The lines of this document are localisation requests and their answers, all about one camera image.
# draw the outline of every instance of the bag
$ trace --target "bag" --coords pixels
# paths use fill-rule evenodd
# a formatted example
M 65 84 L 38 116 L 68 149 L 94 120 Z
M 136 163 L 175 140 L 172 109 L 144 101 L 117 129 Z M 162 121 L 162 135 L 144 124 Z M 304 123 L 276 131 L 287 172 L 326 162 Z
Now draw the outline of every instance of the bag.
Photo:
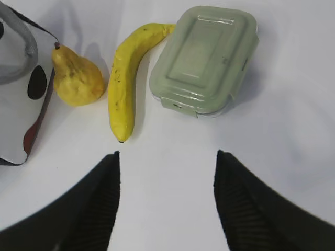
M 0 2 L 0 165 L 26 161 L 52 92 L 57 38 Z

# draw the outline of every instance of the black polka dot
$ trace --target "black polka dot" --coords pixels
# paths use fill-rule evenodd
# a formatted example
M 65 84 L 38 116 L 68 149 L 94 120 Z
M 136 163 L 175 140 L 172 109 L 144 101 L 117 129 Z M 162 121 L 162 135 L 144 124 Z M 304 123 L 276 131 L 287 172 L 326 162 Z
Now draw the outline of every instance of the black polka dot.
M 4 25 L 0 22 L 0 39 L 2 38 L 4 33 L 5 33 Z
M 38 65 L 31 73 L 28 84 L 28 97 L 37 100 L 43 97 L 47 89 L 47 77 L 43 68 Z

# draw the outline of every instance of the bag strap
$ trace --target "bag strap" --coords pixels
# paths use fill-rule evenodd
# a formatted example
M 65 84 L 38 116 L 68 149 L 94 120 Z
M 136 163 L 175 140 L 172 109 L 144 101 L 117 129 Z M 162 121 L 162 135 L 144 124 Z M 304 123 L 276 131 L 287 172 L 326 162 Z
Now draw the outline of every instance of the bag strap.
M 17 32 L 24 40 L 26 47 L 26 60 L 22 67 L 15 68 L 2 66 L 0 68 L 0 85 L 8 84 L 13 82 L 22 76 L 26 75 L 28 72 L 36 66 L 38 61 L 38 49 L 37 43 L 28 29 L 28 27 L 18 18 L 17 15 L 4 3 L 0 1 L 0 18 L 10 27 L 12 30 Z

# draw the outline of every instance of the green plastic lid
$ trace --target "green plastic lid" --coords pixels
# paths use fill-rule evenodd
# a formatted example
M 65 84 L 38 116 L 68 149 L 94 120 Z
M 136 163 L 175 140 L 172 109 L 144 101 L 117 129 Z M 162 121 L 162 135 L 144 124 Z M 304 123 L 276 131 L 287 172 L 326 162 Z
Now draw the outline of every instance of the green plastic lid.
M 192 116 L 219 111 L 234 100 L 258 44 L 257 24 L 246 12 L 209 6 L 178 21 L 149 85 L 164 107 Z

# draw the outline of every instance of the food container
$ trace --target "food container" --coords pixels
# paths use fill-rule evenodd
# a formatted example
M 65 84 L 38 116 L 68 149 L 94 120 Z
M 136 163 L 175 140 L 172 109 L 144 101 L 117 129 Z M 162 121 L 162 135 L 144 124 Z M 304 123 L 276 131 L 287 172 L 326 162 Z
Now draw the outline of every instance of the food container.
M 189 9 L 152 70 L 150 90 L 163 107 L 213 116 L 234 100 L 258 45 L 255 18 L 210 6 Z

